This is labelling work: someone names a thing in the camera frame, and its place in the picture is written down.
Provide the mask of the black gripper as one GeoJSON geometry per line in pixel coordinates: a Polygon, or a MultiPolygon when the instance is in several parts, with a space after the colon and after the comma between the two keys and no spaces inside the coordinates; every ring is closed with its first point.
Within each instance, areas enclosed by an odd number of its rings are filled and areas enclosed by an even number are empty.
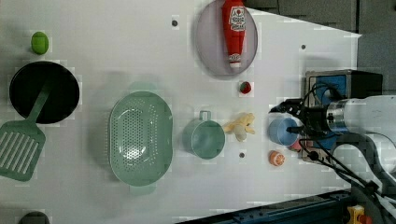
{"type": "MultiPolygon", "coordinates": [[[[316,105],[307,107],[302,99],[282,102],[270,109],[270,113],[292,113],[304,126],[308,135],[325,135],[330,131],[326,120],[327,107],[316,105]]],[[[289,133],[304,133],[304,127],[288,127],[289,133]]]]}

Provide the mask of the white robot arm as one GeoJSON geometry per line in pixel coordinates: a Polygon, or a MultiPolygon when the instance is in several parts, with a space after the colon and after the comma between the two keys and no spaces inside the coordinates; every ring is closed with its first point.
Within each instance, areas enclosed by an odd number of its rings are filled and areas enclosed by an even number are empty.
{"type": "Polygon", "coordinates": [[[288,99],[271,109],[288,113],[300,126],[288,126],[322,147],[335,138],[327,157],[320,162],[337,174],[355,180],[370,192],[395,199],[395,97],[377,95],[364,99],[342,99],[327,105],[307,107],[304,99],[288,99]]]}

